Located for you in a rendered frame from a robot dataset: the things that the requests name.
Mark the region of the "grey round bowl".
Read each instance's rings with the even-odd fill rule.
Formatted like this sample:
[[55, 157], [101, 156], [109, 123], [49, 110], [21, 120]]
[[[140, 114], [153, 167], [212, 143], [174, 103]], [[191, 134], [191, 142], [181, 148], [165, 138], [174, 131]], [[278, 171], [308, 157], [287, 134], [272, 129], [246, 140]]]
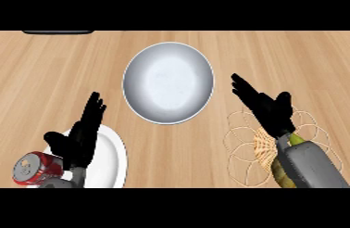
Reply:
[[175, 125], [191, 120], [210, 103], [212, 62], [188, 44], [163, 42], [134, 56], [122, 91], [134, 112], [150, 122]]

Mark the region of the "yellow-green squash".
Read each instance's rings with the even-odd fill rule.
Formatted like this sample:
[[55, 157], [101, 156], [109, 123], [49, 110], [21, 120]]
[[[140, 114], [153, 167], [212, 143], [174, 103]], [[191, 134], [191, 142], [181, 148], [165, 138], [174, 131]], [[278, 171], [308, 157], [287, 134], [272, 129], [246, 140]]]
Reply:
[[[287, 144], [290, 146], [295, 146], [295, 145], [298, 145], [298, 144], [301, 144], [303, 142], [305, 142], [305, 139], [302, 138], [302, 136], [299, 134], [293, 133], [289, 136]], [[271, 164], [271, 171], [272, 171], [275, 182], [278, 183], [278, 185], [283, 188], [296, 188], [298, 187], [298, 185], [295, 184], [293, 180], [287, 176], [286, 169], [283, 167], [280, 159], [274, 160], [274, 162]]]

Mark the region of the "red soda can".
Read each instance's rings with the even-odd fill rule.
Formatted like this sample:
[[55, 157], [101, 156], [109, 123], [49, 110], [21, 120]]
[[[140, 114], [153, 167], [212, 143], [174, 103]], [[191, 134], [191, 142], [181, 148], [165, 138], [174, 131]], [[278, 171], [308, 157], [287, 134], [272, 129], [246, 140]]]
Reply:
[[61, 178], [64, 173], [63, 158], [33, 151], [15, 163], [13, 180], [20, 185], [41, 185], [47, 179]]

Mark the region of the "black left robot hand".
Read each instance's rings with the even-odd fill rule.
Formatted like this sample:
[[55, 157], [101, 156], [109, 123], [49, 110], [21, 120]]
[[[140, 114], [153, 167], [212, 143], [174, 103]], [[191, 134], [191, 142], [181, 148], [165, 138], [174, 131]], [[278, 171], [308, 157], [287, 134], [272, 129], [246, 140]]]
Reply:
[[107, 110], [101, 93], [94, 92], [83, 109], [82, 119], [75, 123], [70, 134], [48, 132], [45, 140], [55, 156], [64, 159], [64, 170], [88, 168], [92, 163], [103, 115]]

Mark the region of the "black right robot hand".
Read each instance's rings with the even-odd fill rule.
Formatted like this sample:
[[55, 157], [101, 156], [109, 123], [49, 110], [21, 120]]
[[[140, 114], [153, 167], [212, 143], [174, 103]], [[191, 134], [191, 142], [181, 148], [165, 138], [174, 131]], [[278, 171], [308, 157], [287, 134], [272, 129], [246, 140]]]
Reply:
[[281, 92], [277, 98], [272, 98], [268, 94], [258, 92], [237, 73], [231, 75], [231, 79], [233, 93], [249, 107], [268, 134], [278, 139], [287, 133], [295, 133], [292, 93]]

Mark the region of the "dark flat appliance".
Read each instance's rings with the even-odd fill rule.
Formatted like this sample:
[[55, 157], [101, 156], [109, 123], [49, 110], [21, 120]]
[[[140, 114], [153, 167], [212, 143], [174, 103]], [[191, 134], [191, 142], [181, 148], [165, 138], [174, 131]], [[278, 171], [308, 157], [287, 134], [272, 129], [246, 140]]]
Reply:
[[55, 35], [55, 34], [69, 34], [69, 35], [75, 35], [75, 34], [89, 34], [94, 31], [23, 31], [26, 34], [44, 34], [44, 35]]

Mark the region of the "white round plate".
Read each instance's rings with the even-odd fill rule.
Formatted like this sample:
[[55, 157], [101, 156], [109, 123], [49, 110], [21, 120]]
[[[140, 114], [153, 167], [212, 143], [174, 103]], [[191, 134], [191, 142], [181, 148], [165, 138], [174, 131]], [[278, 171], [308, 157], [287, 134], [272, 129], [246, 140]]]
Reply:
[[86, 170], [86, 188], [123, 188], [128, 178], [128, 151], [119, 133], [101, 125], [92, 163]]

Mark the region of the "woven wicker placemat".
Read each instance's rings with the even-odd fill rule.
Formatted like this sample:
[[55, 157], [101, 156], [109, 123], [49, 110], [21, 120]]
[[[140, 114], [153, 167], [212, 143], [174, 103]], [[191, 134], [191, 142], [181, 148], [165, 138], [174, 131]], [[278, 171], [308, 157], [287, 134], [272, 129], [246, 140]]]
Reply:
[[[342, 157], [332, 146], [329, 132], [312, 114], [293, 108], [293, 122], [296, 134], [321, 147], [337, 169], [343, 171]], [[246, 188], [264, 187], [271, 181], [275, 182], [271, 164], [278, 158], [277, 140], [261, 126], [247, 107], [230, 114], [228, 123], [224, 146], [230, 151], [230, 177]]]

